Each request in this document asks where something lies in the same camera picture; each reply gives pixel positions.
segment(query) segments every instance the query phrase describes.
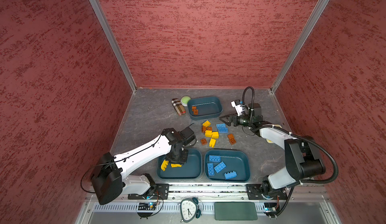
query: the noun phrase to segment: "green container lid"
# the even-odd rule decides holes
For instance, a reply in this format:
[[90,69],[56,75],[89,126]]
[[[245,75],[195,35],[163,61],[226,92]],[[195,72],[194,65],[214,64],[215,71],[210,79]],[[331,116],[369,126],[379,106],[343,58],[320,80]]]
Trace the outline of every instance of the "green container lid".
[[189,97],[189,96],[183,96],[183,97],[181,98],[181,104],[182,104],[183,106],[188,106],[188,101],[190,101],[190,97]]

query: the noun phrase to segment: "white clock face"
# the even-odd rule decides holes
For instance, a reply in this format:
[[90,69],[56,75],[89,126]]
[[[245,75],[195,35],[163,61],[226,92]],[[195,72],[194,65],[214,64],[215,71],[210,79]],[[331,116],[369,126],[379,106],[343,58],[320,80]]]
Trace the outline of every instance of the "white clock face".
[[181,202],[181,214],[184,221],[190,221],[195,217],[197,211],[196,204],[191,200],[183,200]]

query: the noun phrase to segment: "alarm clock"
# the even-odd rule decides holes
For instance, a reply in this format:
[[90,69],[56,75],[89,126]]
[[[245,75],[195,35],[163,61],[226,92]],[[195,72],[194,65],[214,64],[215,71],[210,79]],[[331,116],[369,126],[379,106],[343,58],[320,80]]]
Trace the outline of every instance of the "alarm clock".
[[181,222],[190,222],[194,217],[199,218],[201,216],[201,210],[198,207],[198,199],[184,199],[180,203],[181,206]]

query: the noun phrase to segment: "green round object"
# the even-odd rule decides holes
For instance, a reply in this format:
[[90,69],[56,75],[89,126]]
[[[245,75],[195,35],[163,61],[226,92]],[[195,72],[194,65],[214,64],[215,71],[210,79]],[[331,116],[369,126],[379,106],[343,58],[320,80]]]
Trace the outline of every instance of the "green round object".
[[181,98],[181,102],[184,103],[184,104],[188,104],[188,101],[190,101],[190,97],[189,96],[183,96]]

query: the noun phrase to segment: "plaid eyeglass case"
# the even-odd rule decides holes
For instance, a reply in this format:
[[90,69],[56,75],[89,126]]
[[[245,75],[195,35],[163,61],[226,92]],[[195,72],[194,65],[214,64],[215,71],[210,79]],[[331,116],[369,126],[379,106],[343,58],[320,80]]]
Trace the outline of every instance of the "plaid eyeglass case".
[[171,100],[171,104],[173,104],[174,106],[174,109],[176,109],[178,115],[184,115],[185,114],[185,108],[184,106],[181,104],[180,100],[178,98],[173,98]]

